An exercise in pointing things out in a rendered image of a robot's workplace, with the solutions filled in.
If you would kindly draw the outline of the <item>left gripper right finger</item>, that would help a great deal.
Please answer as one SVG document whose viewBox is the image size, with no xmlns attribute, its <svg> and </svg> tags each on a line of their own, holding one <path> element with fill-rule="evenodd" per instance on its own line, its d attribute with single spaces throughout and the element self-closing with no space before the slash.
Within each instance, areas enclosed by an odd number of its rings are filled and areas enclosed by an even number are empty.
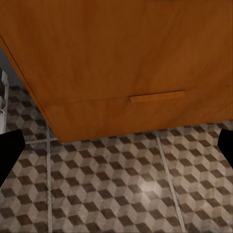
<svg viewBox="0 0 233 233">
<path fill-rule="evenodd" d="M 233 168 L 233 131 L 222 129 L 217 146 Z"/>
</svg>

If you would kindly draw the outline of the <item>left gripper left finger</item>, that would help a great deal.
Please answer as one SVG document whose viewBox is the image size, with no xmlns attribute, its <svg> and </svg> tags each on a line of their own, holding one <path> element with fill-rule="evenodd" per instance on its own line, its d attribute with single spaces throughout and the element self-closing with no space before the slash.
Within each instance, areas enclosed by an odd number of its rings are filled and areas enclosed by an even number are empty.
<svg viewBox="0 0 233 233">
<path fill-rule="evenodd" d="M 0 134 L 0 187 L 25 149 L 21 129 Z"/>
</svg>

